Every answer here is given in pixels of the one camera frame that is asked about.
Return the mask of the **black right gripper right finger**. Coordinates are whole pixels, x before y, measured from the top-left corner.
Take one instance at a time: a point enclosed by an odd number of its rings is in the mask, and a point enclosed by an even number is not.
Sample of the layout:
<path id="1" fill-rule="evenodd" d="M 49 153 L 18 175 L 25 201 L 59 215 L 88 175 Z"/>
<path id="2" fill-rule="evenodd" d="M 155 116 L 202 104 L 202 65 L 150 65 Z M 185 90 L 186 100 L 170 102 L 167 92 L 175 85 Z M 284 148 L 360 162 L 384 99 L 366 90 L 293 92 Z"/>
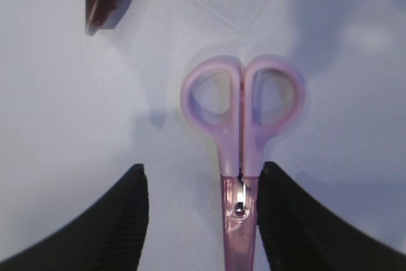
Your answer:
<path id="1" fill-rule="evenodd" d="M 277 163 L 265 162 L 258 225 L 271 270 L 405 270 L 405 255 L 314 199 Z"/>

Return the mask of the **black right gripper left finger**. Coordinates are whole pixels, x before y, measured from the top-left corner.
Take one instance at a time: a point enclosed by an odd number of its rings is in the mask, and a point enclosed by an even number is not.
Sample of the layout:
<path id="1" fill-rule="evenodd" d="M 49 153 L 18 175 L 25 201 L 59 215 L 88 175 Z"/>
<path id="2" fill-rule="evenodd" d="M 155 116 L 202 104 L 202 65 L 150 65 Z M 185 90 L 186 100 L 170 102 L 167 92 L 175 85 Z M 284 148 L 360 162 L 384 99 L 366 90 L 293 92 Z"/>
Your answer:
<path id="1" fill-rule="evenodd" d="M 132 165 L 92 206 L 1 270 L 137 270 L 149 221 L 147 176 Z"/>

